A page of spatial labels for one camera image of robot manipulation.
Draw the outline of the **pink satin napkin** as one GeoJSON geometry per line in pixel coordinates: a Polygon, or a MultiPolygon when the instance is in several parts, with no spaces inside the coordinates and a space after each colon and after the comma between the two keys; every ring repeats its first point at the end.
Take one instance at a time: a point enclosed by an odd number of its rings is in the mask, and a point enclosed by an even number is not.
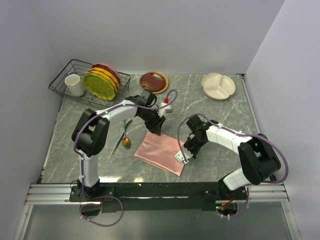
{"type": "Polygon", "coordinates": [[[139,160],[180,177],[184,163],[179,162],[175,158],[175,154],[179,150],[176,138],[165,134],[157,135],[148,132],[134,153],[134,156],[139,160]]]}

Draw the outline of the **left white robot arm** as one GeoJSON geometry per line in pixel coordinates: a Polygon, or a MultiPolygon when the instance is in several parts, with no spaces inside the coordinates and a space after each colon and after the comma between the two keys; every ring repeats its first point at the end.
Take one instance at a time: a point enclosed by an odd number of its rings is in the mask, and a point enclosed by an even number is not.
{"type": "Polygon", "coordinates": [[[166,110],[170,110],[171,106],[166,101],[159,107],[153,107],[156,100],[153,93],[144,91],[142,95],[126,97],[112,107],[98,111],[86,109],[82,113],[71,139],[74,142],[73,150],[79,156],[80,174],[77,185],[86,200],[94,201],[99,196],[98,159],[111,126],[139,117],[149,132],[161,134],[166,110]]]}

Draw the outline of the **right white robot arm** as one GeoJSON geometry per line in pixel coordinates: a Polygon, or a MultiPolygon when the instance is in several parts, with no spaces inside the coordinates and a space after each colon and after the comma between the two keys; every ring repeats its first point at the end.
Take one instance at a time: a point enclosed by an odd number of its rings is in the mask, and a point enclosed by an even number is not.
{"type": "Polygon", "coordinates": [[[180,163],[195,159],[207,143],[223,146],[239,156],[240,168],[215,183],[214,196],[228,200],[245,186],[259,185],[281,169],[278,156],[263,134],[243,134],[217,121],[204,122],[197,115],[190,117],[186,125],[191,133],[174,156],[180,163]]]}

